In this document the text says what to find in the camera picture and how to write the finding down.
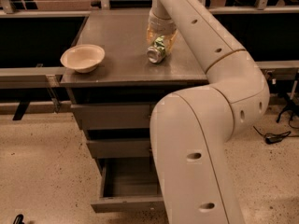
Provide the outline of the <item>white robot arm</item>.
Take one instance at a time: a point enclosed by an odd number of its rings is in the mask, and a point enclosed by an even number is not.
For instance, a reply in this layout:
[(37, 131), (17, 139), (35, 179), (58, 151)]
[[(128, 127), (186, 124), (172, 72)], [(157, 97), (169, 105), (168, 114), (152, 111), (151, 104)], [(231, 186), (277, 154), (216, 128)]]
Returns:
[(198, 0), (153, 0), (173, 20), (208, 80), (153, 109), (150, 141), (169, 224), (245, 224), (224, 143), (259, 119), (269, 88), (246, 49)]

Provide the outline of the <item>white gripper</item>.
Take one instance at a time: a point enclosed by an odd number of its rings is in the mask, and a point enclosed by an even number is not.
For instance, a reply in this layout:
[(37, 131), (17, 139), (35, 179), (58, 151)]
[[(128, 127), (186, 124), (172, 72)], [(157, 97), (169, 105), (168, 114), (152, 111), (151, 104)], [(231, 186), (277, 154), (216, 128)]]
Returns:
[(147, 29), (147, 43), (151, 46), (156, 35), (165, 35), (164, 44), (166, 55), (170, 55), (177, 38), (177, 26), (167, 12), (149, 12), (149, 28)]

